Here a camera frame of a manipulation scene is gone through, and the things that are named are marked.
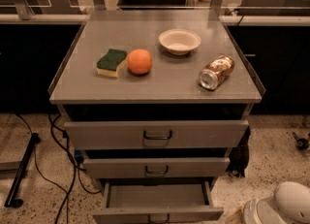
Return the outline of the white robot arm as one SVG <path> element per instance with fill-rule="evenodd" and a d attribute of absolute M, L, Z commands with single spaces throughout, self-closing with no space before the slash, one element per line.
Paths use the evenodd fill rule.
<path fill-rule="evenodd" d="M 300 183 L 279 183 L 271 196 L 248 201 L 225 224 L 310 224 L 310 189 Z"/>

